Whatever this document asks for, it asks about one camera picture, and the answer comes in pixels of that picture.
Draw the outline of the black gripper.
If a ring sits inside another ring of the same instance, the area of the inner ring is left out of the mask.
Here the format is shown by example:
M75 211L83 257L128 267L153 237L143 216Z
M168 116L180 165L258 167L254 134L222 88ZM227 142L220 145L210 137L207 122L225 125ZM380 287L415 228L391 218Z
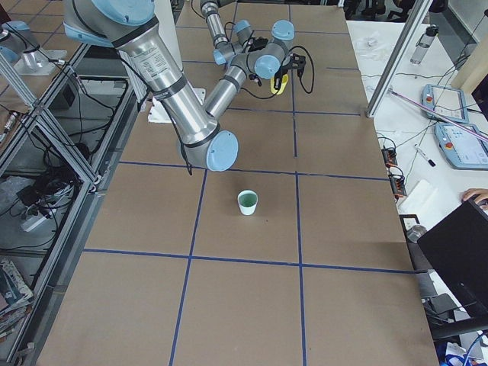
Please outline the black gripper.
M278 71L274 74L272 85L274 90L280 90L282 84L287 84L288 82L288 66L281 66Z
M264 37L253 37L249 41L249 49L250 50L262 50L268 44L268 39Z

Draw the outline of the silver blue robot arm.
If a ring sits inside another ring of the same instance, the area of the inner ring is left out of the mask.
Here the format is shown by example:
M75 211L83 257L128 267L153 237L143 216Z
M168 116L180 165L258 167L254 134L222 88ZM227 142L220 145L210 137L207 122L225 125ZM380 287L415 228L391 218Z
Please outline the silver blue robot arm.
M259 50L249 42L252 29L238 22L233 43L225 35L219 9L225 1L202 1L201 14L212 36L213 57L226 72L204 102L200 102L183 68L159 34L159 19L153 1L65 1L66 36L81 43L112 47L125 52L153 97L165 108L179 139L182 158L189 167L214 172L229 169L236 161L239 143L223 130L219 119L250 75L272 79L288 66L294 26L279 20L271 29L271 39Z
M229 3L230 1L200 1L201 15L207 23L213 40L213 58L217 65L228 63L235 55L240 53L262 50L268 43L267 38L255 36L254 30L247 20L238 21L233 25L233 33L237 36L237 41L231 41L231 38L226 34L226 29L219 14L219 9Z

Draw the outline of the person's hand at desk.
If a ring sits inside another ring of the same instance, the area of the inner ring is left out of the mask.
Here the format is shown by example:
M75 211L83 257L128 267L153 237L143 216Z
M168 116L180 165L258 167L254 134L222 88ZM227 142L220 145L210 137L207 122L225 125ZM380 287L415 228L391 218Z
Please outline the person's hand at desk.
M472 199L483 210L487 210L488 189L487 188L469 188L467 189L461 200L468 201Z

